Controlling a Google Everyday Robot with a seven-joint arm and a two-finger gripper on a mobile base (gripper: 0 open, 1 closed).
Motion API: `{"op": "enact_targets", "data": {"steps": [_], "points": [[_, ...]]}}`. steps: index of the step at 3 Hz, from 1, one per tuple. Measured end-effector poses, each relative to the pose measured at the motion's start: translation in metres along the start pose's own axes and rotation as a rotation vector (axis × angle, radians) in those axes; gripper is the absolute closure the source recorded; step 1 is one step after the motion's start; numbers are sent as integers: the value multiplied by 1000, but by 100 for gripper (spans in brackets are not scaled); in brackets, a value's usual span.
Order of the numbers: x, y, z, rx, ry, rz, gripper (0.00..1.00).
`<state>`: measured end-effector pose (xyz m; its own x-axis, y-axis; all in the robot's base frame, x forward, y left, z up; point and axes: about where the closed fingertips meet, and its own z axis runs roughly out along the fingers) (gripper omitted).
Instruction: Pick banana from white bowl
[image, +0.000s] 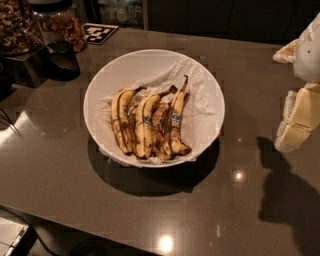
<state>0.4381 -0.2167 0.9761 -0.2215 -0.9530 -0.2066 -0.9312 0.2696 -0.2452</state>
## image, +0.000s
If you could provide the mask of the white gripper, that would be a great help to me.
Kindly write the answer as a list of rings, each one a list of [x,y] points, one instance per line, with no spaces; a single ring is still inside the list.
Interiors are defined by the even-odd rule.
[[[300,148],[320,125],[320,13],[295,39],[279,49],[273,60],[293,64],[294,74],[306,83],[285,98],[283,120],[276,134],[275,148],[290,153]]]

